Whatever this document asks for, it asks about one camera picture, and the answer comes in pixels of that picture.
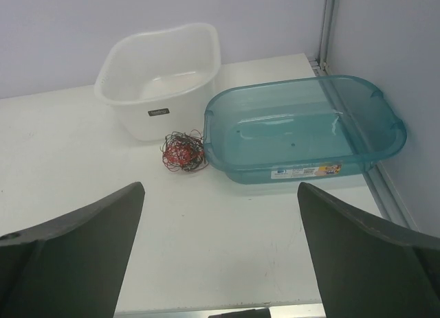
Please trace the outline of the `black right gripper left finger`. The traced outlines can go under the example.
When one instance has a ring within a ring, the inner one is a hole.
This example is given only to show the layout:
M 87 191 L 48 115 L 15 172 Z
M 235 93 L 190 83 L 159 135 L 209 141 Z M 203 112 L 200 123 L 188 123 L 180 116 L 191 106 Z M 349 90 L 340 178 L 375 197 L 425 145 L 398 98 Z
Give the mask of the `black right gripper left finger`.
M 138 230 L 144 187 L 1 237 L 2 317 L 112 317 Z

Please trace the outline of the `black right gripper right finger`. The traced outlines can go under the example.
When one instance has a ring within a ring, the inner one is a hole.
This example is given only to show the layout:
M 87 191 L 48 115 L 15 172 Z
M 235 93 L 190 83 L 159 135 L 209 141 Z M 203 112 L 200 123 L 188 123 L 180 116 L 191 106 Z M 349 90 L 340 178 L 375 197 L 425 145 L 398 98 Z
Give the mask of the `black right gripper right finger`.
M 327 317 L 438 317 L 439 239 L 298 187 L 300 215 Z

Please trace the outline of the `teal transparent plastic bin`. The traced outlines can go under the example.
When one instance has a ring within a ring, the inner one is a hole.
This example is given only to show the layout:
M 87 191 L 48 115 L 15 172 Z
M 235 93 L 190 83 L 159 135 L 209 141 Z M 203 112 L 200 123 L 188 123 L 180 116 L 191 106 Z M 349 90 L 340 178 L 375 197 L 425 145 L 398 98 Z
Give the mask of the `teal transparent plastic bin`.
M 407 139 L 383 92 L 345 75 L 225 90 L 209 101 L 203 131 L 209 164 L 242 184 L 362 174 Z

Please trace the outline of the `white plastic tub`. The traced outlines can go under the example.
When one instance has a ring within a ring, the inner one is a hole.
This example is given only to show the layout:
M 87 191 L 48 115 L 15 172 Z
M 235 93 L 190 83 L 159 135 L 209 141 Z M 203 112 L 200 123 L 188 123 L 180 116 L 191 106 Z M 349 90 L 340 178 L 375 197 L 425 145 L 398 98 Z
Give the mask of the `white plastic tub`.
M 141 141 L 202 129 L 221 68 L 217 30 L 190 23 L 116 43 L 98 74 L 96 97 Z

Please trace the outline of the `aluminium frame post right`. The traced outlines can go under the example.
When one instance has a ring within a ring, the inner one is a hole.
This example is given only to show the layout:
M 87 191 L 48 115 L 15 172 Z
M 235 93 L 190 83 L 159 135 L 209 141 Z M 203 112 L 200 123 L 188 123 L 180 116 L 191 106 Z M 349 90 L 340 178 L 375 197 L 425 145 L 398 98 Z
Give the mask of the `aluminium frame post right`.
M 324 12 L 320 44 L 318 54 L 315 58 L 309 59 L 309 64 L 315 76 L 326 76 L 329 74 L 329 48 L 331 46 L 332 27 L 338 9 L 338 0 L 324 0 Z

